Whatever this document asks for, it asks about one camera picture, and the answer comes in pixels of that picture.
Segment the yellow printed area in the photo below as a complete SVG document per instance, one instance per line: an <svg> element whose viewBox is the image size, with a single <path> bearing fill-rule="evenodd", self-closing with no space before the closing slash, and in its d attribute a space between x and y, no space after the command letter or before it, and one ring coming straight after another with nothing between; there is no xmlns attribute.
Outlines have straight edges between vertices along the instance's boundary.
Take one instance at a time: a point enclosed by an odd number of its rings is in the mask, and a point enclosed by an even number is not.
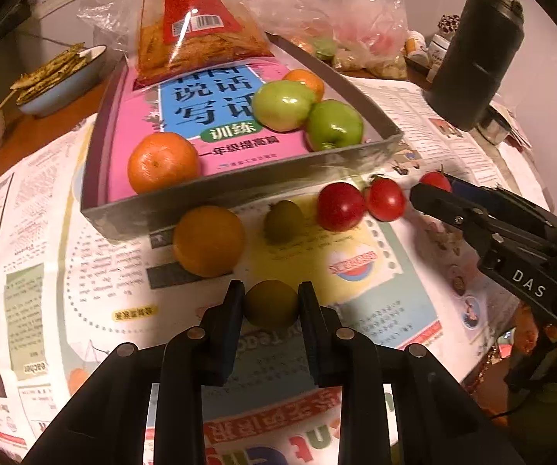
<svg viewBox="0 0 557 465"><path fill-rule="evenodd" d="M121 309L113 312L113 320L115 322L126 322L128 320L136 320L137 318L146 318L158 314L157 306L131 307L129 309Z"/></svg>
<svg viewBox="0 0 557 465"><path fill-rule="evenodd" d="M355 299L392 277L364 220L347 232L325 231L315 219L316 195L288 199L304 214L304 233L272 246L265 242L262 225L251 226L256 232L250 237L248 265L254 282L279 279L297 291L302 281L312 281L319 303L326 305Z"/></svg>

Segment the screw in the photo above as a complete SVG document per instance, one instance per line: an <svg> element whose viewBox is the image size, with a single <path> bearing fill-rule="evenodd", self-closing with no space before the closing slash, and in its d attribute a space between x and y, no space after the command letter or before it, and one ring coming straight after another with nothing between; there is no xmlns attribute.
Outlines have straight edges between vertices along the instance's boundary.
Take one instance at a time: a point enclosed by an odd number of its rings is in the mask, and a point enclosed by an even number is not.
<svg viewBox="0 0 557 465"><path fill-rule="evenodd" d="M190 339L203 339L205 337L205 329L200 327L192 327L186 333Z"/></svg>
<svg viewBox="0 0 557 465"><path fill-rule="evenodd" d="M336 331L336 337L338 337L339 339L350 340L354 339L354 337L356 337L356 334L354 331L352 331L352 329L341 327L340 329L338 329L338 331Z"/></svg>
<svg viewBox="0 0 557 465"><path fill-rule="evenodd" d="M418 343L410 344L407 350L410 355L416 358L423 358L427 354L427 348Z"/></svg>
<svg viewBox="0 0 557 465"><path fill-rule="evenodd" d="M134 353L134 345L130 343L124 343L117 347L117 355L120 357L129 357Z"/></svg>

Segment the thermos bottle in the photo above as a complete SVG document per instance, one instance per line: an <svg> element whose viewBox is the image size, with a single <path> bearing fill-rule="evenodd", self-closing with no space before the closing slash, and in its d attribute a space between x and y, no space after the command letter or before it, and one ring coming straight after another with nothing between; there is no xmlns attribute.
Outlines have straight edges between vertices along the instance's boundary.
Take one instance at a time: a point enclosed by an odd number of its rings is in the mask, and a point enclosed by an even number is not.
<svg viewBox="0 0 557 465"><path fill-rule="evenodd" d="M453 126L471 130L523 39L519 0L466 0L457 33L425 93L429 105Z"/></svg>

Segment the kiwi-like brown fruit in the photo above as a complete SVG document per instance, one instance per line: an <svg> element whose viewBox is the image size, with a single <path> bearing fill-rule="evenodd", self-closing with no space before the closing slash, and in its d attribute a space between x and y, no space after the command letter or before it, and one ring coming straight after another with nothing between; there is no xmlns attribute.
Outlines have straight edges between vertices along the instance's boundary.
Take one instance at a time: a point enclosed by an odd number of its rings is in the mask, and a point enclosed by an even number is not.
<svg viewBox="0 0 557 465"><path fill-rule="evenodd" d="M270 206L264 219L264 236L268 243L280 244L292 241L304 229L304 214L296 203L279 201Z"/></svg>
<svg viewBox="0 0 557 465"><path fill-rule="evenodd" d="M282 281L266 279L248 290L243 314L250 323L267 331L286 329L298 319L298 294Z"/></svg>

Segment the blue bowl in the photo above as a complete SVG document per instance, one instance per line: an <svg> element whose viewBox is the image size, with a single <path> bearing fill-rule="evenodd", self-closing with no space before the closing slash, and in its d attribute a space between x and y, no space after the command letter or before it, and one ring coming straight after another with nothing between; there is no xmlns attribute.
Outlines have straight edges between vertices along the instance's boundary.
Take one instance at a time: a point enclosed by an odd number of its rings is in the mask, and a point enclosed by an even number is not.
<svg viewBox="0 0 557 465"><path fill-rule="evenodd" d="M100 81L100 71L106 59L106 45L97 45L79 52L78 55L90 57L89 62L62 82L27 103L18 105L27 115L45 117L69 105Z"/></svg>

